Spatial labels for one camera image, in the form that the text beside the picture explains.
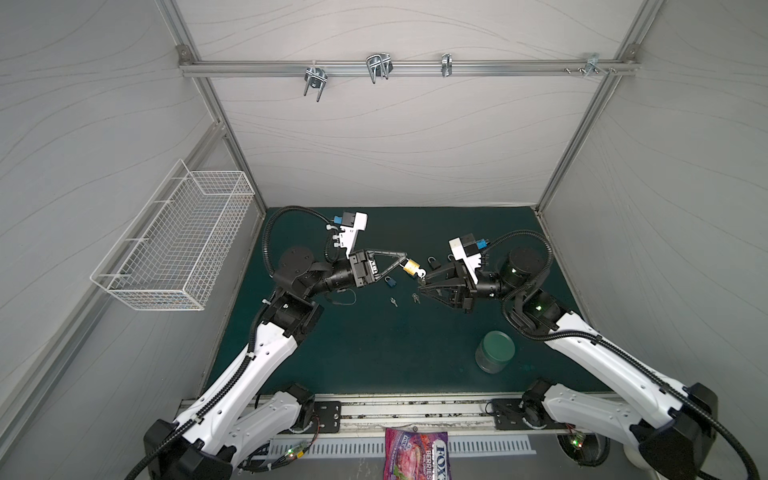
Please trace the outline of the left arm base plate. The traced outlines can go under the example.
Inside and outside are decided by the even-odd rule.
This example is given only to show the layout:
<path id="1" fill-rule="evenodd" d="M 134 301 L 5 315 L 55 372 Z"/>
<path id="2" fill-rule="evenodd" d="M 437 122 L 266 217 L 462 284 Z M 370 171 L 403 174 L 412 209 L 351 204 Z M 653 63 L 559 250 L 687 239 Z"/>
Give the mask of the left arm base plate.
<path id="1" fill-rule="evenodd" d="M 292 434 L 338 433 L 342 403 L 314 401 L 301 406 L 296 422 L 288 429 Z"/>

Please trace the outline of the brass padlock with key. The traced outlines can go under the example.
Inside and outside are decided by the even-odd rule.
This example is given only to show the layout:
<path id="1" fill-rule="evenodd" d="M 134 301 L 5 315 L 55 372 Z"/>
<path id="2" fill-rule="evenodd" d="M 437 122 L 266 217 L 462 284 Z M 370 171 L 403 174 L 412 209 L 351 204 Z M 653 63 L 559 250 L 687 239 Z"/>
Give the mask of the brass padlock with key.
<path id="1" fill-rule="evenodd" d="M 407 259 L 402 265 L 402 269 L 411 277 L 423 279 L 426 276 L 426 270 L 412 259 Z"/>

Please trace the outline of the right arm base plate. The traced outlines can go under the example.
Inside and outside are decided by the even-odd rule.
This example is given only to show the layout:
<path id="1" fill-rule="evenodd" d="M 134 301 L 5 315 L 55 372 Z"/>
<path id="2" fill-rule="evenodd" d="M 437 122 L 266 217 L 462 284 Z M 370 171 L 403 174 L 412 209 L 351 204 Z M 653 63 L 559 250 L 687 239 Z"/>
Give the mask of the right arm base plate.
<path id="1" fill-rule="evenodd" d="M 492 399 L 490 414 L 497 430 L 541 430 L 546 427 L 540 409 L 531 400 Z"/>

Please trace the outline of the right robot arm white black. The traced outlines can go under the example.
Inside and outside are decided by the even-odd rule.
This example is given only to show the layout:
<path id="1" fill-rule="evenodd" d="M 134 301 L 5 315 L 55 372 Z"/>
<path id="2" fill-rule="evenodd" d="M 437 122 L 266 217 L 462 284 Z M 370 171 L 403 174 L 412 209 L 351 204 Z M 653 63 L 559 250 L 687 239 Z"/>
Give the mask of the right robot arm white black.
<path id="1" fill-rule="evenodd" d="M 451 308 L 470 312 L 476 301 L 493 299 L 523 337 L 570 358 L 618 400 L 580 393 L 539 379 L 518 406 L 532 429 L 551 424 L 581 427 L 635 451 L 667 479 L 701 479 L 717 431 L 716 395 L 700 383 L 685 386 L 624 352 L 541 287 L 551 260 L 530 248 L 512 250 L 495 271 L 483 257 L 459 255 L 426 273 L 420 292 Z"/>

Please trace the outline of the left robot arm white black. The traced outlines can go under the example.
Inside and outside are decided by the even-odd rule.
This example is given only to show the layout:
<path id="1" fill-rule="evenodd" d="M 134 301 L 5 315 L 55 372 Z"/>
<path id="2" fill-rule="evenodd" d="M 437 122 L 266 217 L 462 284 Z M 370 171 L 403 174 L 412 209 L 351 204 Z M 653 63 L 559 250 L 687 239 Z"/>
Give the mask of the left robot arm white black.
<path id="1" fill-rule="evenodd" d="M 153 479 L 229 479 L 278 433 L 304 427 L 314 396 L 299 385 L 277 392 L 252 412 L 246 409 L 316 325 L 323 308 L 314 296 L 382 280 L 387 273 L 376 267 L 378 254 L 362 250 L 328 263 L 306 247 L 286 250 L 272 275 L 275 288 L 256 314 L 244 349 L 191 407 L 147 430 L 146 455 L 128 478 L 148 472 Z"/>

